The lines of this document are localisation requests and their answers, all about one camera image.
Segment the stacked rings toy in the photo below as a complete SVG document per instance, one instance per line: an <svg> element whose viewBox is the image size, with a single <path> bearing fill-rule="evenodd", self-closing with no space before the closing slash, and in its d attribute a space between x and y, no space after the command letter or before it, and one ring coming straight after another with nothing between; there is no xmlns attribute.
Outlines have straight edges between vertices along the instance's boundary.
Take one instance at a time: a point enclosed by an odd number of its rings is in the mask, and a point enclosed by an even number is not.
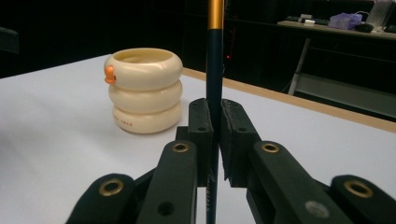
<svg viewBox="0 0 396 224"><path fill-rule="evenodd" d="M181 117L180 76L175 53L164 49L125 49L105 62L105 82L116 123L131 133L157 133Z"/></svg>

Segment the screw hole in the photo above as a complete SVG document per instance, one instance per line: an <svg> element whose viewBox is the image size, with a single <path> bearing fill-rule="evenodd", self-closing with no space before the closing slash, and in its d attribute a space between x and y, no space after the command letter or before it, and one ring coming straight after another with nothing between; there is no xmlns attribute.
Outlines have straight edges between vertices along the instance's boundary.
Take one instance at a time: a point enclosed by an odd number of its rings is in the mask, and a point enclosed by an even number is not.
<svg viewBox="0 0 396 224"><path fill-rule="evenodd" d="M367 185L357 180L349 180L344 183L344 187L352 194L361 198L370 198L373 191Z"/></svg>
<svg viewBox="0 0 396 224"><path fill-rule="evenodd" d="M274 144L267 143L262 145L262 150L269 153L277 153L280 150L280 148Z"/></svg>
<svg viewBox="0 0 396 224"><path fill-rule="evenodd" d="M172 147L175 152L185 152L189 150L189 145L178 143Z"/></svg>
<svg viewBox="0 0 396 224"><path fill-rule="evenodd" d="M175 211L175 207L173 206L172 203L169 202L161 203L158 206L158 213L160 213L163 217L172 215L174 211Z"/></svg>
<svg viewBox="0 0 396 224"><path fill-rule="evenodd" d="M123 182L117 178L109 179L102 183L99 193L105 197L116 195L123 189Z"/></svg>

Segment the gold metal band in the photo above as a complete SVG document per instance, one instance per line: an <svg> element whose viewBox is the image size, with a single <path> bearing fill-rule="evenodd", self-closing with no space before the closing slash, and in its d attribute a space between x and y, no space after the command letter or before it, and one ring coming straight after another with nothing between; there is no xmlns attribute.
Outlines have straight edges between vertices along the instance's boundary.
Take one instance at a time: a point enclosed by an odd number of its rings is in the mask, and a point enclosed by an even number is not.
<svg viewBox="0 0 396 224"><path fill-rule="evenodd" d="M224 0L209 0L207 29L223 29Z"/></svg>

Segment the orange knob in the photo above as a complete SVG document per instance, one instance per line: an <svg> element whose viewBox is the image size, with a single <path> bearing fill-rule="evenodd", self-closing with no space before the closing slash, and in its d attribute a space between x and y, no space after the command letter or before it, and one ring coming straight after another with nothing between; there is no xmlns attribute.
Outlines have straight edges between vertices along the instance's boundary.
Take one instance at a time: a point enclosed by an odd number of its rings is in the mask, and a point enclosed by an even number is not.
<svg viewBox="0 0 396 224"><path fill-rule="evenodd" d="M116 83L116 76L114 76L114 67L113 65L109 65L108 67L105 68L105 74L106 74L106 78L105 78L105 82L107 84L114 84Z"/></svg>

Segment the table leg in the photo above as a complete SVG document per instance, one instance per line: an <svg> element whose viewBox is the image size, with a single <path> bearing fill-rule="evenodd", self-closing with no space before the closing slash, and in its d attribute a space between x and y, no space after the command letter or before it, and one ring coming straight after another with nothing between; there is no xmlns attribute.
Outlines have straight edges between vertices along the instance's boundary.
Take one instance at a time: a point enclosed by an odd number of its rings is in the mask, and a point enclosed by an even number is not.
<svg viewBox="0 0 396 224"><path fill-rule="evenodd" d="M304 43L303 51L301 52L300 60L297 64L297 68L294 72L293 79L291 80L288 95L293 95L297 88L298 79L300 77L301 69L303 68L305 56L306 56L306 53L308 52L310 43L311 43L311 39L307 38Z"/></svg>

